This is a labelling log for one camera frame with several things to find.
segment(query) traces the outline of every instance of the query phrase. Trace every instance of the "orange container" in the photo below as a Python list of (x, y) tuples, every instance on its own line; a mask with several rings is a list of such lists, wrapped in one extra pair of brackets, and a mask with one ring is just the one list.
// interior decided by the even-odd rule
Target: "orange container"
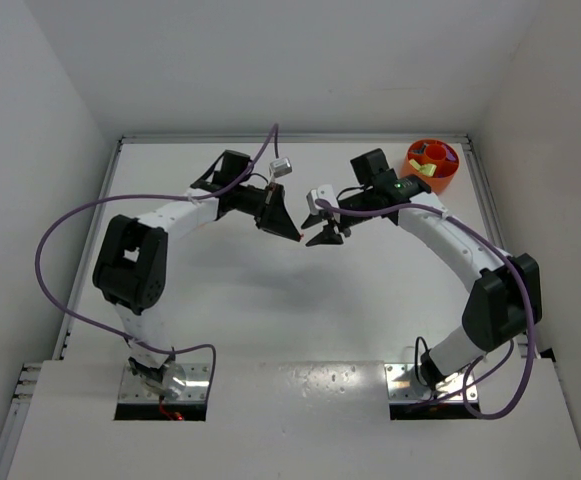
[[(419, 165), (432, 163), (437, 166), (433, 177), (428, 177), (410, 165), (409, 160), (414, 159)], [(408, 148), (408, 153), (401, 167), (401, 177), (416, 175), (430, 185), (434, 193), (443, 192), (454, 174), (459, 169), (459, 155), (447, 143), (433, 138), (424, 138), (414, 142)]]

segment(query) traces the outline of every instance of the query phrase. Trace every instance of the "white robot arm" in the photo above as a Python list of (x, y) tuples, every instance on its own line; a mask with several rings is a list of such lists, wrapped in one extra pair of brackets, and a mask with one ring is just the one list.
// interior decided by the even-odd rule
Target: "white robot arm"
[[(303, 228), (327, 222), (308, 246), (340, 245), (343, 237), (350, 235), (352, 226), (370, 218), (330, 213), (323, 207), (323, 201), (347, 211), (380, 210), (413, 203), (447, 212), (437, 195), (418, 177), (397, 178), (381, 150), (361, 155), (351, 160), (351, 164), (361, 184), (361, 193), (338, 202), (332, 186), (322, 185), (308, 194), (311, 214)], [(461, 325), (422, 356), (421, 374), (426, 386), (434, 388), (449, 375), (526, 330), (519, 289), (503, 262), (490, 250), (445, 218), (425, 210), (404, 208), (386, 217), (423, 241), (470, 292)], [(511, 257), (499, 251), (521, 274), (530, 295), (535, 322), (539, 321), (541, 292), (536, 261), (527, 254)]]
[(171, 388), (168, 382), (172, 372), (168, 368), (174, 363), (174, 355), (164, 353), (172, 350), (167, 321), (155, 306), (165, 288), (168, 246), (232, 210), (254, 217), (260, 230), (297, 242), (301, 239), (286, 211), (283, 185), (274, 181), (292, 171), (287, 158), (271, 163), (272, 181), (265, 188), (240, 184), (219, 197), (194, 200), (207, 197), (208, 192), (224, 191), (250, 165), (250, 157), (238, 152), (226, 151), (222, 158), (217, 171), (211, 168), (186, 192), (191, 201), (171, 202), (136, 218), (114, 217), (108, 224), (94, 268), (95, 287), (114, 305), (125, 331), (133, 339), (128, 342), (128, 361), (133, 372), (160, 394), (167, 394)]

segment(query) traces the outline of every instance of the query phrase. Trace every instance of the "purple cable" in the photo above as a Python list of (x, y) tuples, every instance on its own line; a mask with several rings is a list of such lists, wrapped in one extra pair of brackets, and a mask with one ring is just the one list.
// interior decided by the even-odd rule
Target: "purple cable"
[[(401, 205), (394, 205), (392, 207), (382, 208), (379, 210), (346, 210), (342, 208), (333, 207), (332, 205), (330, 205), (330, 203), (328, 203), (325, 200), (317, 200), (315, 203), (329, 212), (338, 213), (340, 215), (346, 215), (349, 217), (361, 217), (361, 218), (382, 217), (394, 212), (398, 212), (399, 210), (406, 210), (408, 208), (425, 210), (426, 212), (433, 213), (439, 217), (444, 216), (444, 212), (442, 212), (439, 209), (417, 203), (404, 203)], [(521, 400), (521, 397), (523, 397), (523, 394), (528, 386), (528, 382), (530, 381), (530, 375), (532, 374), (532, 363), (534, 361), (534, 356), (532, 352), (534, 352), (535, 349), (535, 328), (534, 328), (534, 314), (532, 311), (532, 305), (530, 303), (530, 295), (528, 294), (528, 289), (523, 283), (523, 279), (521, 278), (521, 275), (519, 275), (519, 272), (517, 272), (517, 269), (514, 268), (514, 265), (512, 265), (512, 262), (508, 259), (508, 257), (501, 253), (496, 246), (494, 246), (488, 239), (484, 238), (481, 234), (467, 226), (461, 220), (452, 216), (446, 217), (446, 220), (452, 223), (459, 230), (462, 230), (463, 232), (465, 232), (466, 234), (470, 235), (472, 238), (480, 242), (483, 246), (490, 250), (499, 260), (501, 260), (503, 264), (506, 266), (506, 268), (510, 271), (512, 278), (514, 278), (515, 283), (519, 287), (519, 292), (521, 293), (521, 300), (523, 301), (523, 308), (526, 313), (526, 334), (528, 336), (528, 355), (526, 356), (526, 362), (523, 368), (521, 381), (519, 382), (517, 391), (512, 396), (510, 402), (508, 402), (508, 404), (505, 407), (503, 407), (500, 411), (495, 413), (481, 413), (472, 408), (468, 404), (467, 395), (465, 391), (466, 388), (465, 379), (467, 378), (468, 374), (474, 369), (474, 367), (481, 361), (481, 358), (478, 358), (470, 365), (468, 371), (466, 372), (466, 376), (464, 377), (464, 385), (462, 388), (462, 392), (463, 392), (463, 403), (466, 406), (466, 409), (477, 418), (486, 420), (496, 420), (505, 417), (512, 410), (514, 410), (514, 408)]]
[[(83, 205), (81, 205), (73, 210), (70, 210), (68, 213), (62, 215), (52, 225), (50, 225), (50, 228), (48, 228), (48, 230), (46, 230), (45, 233), (42, 235), (41, 240), (39, 240), (39, 245), (37, 245), (37, 251), (36, 251), (35, 256), (34, 256), (34, 271), (35, 271), (35, 275), (37, 277), (37, 282), (39, 283), (39, 287), (41, 287), (41, 291), (43, 292), (43, 294), (50, 301), (50, 303), (52, 303), (56, 308), (61, 310), (64, 314), (70, 315), (71, 317), (76, 318), (77, 320), (81, 320), (82, 322), (85, 322), (88, 325), (92, 325), (94, 327), (105, 330), (106, 332), (110, 332), (110, 333), (113, 333), (115, 335), (118, 335), (119, 337), (125, 339), (126, 341), (134, 341), (135, 339), (132, 337), (132, 335), (130, 335), (122, 330), (118, 330), (118, 329), (116, 329), (114, 327), (110, 327), (104, 323), (97, 322), (96, 320), (93, 320), (89, 317), (81, 315), (80, 313), (77, 313), (74, 310), (71, 310), (67, 306), (63, 305), (52, 294), (52, 292), (50, 292), (50, 290), (48, 289), (48, 286), (46, 285), (45, 280), (43, 279), (43, 274), (41, 272), (41, 255), (43, 253), (43, 248), (45, 247), (45, 244), (48, 242), (48, 239), (50, 238), (50, 235), (52, 235), (52, 233), (63, 222), (65, 222), (69, 218), (73, 217), (77, 213), (81, 213), (84, 210), (88, 210), (90, 208), (96, 207), (97, 205), (102, 205), (104, 203), (116, 202), (118, 200), (136, 200), (136, 199), (189, 201), (191, 199), (193, 199), (193, 200), (207, 200), (209, 198), (219, 197), (219, 196), (223, 195), (224, 193), (229, 192), (237, 185), (239, 185), (239, 183), (241, 183), (243, 181), (243, 179), (248, 174), (250, 174), (250, 172), (252, 172), (252, 170), (254, 169), (254, 166), (263, 156), (263, 153), (265, 152), (266, 148), (270, 144), (270, 141), (273, 139), (273, 137), (274, 137), (275, 156), (278, 158), (279, 157), (279, 124), (275, 123), (272, 126), (272, 128), (270, 129), (270, 131), (268, 132), (268, 136), (266, 137), (265, 141), (261, 145), (261, 148), (259, 149), (257, 154), (254, 156), (254, 158), (252, 159), (252, 161), (250, 162), (248, 167), (237, 178), (235, 178), (234, 181), (232, 181), (231, 183), (229, 183), (228, 185), (226, 185), (222, 189), (217, 190), (216, 192), (212, 192), (212, 193), (209, 193), (207, 195), (200, 195), (198, 197), (187, 197), (185, 195), (161, 195), (161, 194), (151, 194), (151, 193), (115, 195), (112, 197), (100, 198), (98, 200), (93, 200), (92, 202), (84, 203)], [(202, 345), (196, 345), (194, 347), (182, 348), (179, 350), (162, 350), (160, 348), (152, 347), (144, 342), (137, 342), (137, 345), (140, 345), (141, 347), (145, 348), (146, 350), (150, 350), (151, 352), (160, 353), (160, 354), (164, 354), (164, 355), (171, 355), (171, 354), (179, 355), (179, 354), (194, 352), (195, 350), (209, 348), (212, 351), (212, 367), (210, 369), (210, 378), (208, 379), (208, 391), (206, 392), (206, 399), (205, 399), (206, 405), (208, 404), (208, 399), (210, 397), (210, 388), (212, 387), (212, 381), (214, 380), (214, 372), (215, 372), (215, 368), (216, 368), (216, 364), (217, 364), (217, 349), (214, 347), (214, 345), (212, 345), (210, 343), (204, 343)]]
[[(448, 400), (449, 398), (452, 398), (456, 395), (459, 395), (460, 393), (463, 393), (464, 398), (465, 398), (465, 393), (466, 393), (466, 390), (468, 390), (468, 388), (472, 387), (473, 385), (476, 385), (477, 383), (483, 382), (486, 378), (488, 378), (494, 372), (496, 372), (501, 367), (503, 367), (503, 365), (512, 356), (512, 352), (514, 352), (514, 340), (510, 340), (508, 351), (506, 352), (504, 357), (501, 359), (501, 361), (499, 361), (499, 363), (497, 363), (494, 367), (492, 367), (491, 370), (487, 371), (486, 373), (481, 375), (479, 378), (477, 378), (474, 382), (472, 382), (469, 385), (464, 384), (464, 386), (461, 388), (461, 390), (457, 390), (456, 392), (446, 393), (445, 395), (441, 395), (440, 397), (437, 397), (437, 398), (432, 398), (430, 400), (418, 402), (412, 406), (411, 410), (416, 410), (416, 409), (421, 408), (421, 407), (431, 407), (431, 406), (437, 405), (438, 403), (441, 403), (445, 400)], [(472, 362), (470, 364), (470, 367), (468, 368), (468, 370), (466, 371), (466, 373), (463, 376), (464, 380), (470, 376), (470, 373), (472, 373), (472, 368), (474, 368), (477, 365), (477, 363), (479, 363), (482, 359), (483, 359), (483, 357), (479, 357), (478, 359), (476, 359), (474, 362)]]

